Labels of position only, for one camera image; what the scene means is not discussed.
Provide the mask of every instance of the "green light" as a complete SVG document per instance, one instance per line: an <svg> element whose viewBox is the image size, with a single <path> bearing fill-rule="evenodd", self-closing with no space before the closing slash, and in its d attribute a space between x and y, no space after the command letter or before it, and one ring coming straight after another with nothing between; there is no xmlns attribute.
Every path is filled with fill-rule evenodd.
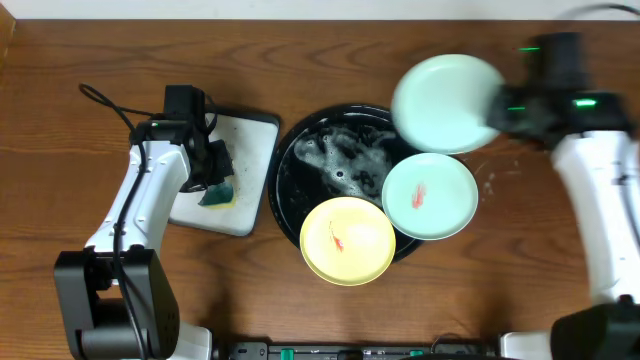
<svg viewBox="0 0 640 360"><path fill-rule="evenodd" d="M573 100L576 107L595 106L598 102L593 99L578 99Z"/></svg>

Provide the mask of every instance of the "wooden table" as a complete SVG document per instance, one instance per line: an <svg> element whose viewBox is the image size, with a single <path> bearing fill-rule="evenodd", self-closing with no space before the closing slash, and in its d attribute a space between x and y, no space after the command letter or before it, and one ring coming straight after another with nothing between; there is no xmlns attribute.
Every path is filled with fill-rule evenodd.
<svg viewBox="0 0 640 360"><path fill-rule="evenodd" d="M443 53L524 75L514 50L542 22L20 21L0 87L0 357L66 359L53 282L124 177L127 129L84 98L87 82L122 106L158 111L166 84L282 117L282 133L346 102L389 106L400 77ZM601 88L640 114L640 35L582 23ZM431 342L546 329L589 306L576 221L548 154L500 138L462 156L481 192L471 224L427 244L378 280L331 285L310 271L265 202L253 234L169 225L162 263L184 320L223 339Z"/></svg>

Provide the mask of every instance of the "sponge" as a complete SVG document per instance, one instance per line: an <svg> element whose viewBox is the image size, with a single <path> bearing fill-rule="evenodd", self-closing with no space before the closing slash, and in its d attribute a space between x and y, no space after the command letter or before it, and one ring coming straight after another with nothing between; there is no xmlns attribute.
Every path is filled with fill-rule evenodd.
<svg viewBox="0 0 640 360"><path fill-rule="evenodd" d="M202 200L198 205L209 209L231 208L236 204L236 194L233 185L225 180L218 185L211 185L207 188Z"/></svg>

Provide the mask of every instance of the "light green plate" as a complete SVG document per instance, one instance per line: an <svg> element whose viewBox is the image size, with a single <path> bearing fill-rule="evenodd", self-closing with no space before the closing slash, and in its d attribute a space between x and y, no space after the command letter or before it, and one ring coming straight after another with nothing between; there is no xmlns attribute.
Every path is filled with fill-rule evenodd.
<svg viewBox="0 0 640 360"><path fill-rule="evenodd" d="M402 233L438 240L462 230L478 206L473 175L458 160L418 154L396 165L382 186L382 206Z"/></svg>
<svg viewBox="0 0 640 360"><path fill-rule="evenodd" d="M427 59L398 84L391 106L393 123L400 136L419 150L473 151L498 135L485 123L503 83L495 68L472 56Z"/></svg>

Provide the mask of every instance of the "plate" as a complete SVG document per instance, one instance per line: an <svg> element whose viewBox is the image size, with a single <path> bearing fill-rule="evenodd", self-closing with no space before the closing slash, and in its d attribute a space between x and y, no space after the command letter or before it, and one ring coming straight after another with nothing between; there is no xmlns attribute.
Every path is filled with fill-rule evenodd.
<svg viewBox="0 0 640 360"><path fill-rule="evenodd" d="M307 265L336 285L362 285L382 275L395 247L387 216L372 203L354 197L318 205L300 232L300 250Z"/></svg>
<svg viewBox="0 0 640 360"><path fill-rule="evenodd" d="M414 66L400 80L391 111L398 133L424 152L458 154L491 142L485 125L504 79L468 55L440 55Z"/></svg>
<svg viewBox="0 0 640 360"><path fill-rule="evenodd" d="M462 230L478 206L478 186L458 160L418 154L396 165L382 188L382 204L391 223L421 240L439 240Z"/></svg>
<svg viewBox="0 0 640 360"><path fill-rule="evenodd" d="M324 143L330 134L341 135L337 147L329 145L331 149ZM298 155L296 144L300 144ZM364 152L369 156L359 157ZM302 223L316 206L336 197L355 196L382 209L382 185L388 172L417 153L398 136L387 109L347 104L321 110L296 124L276 149L267 180L271 211L282 232L300 248ZM327 155L338 155L332 159L331 171L314 163ZM423 244L399 231L395 237L393 261Z"/></svg>

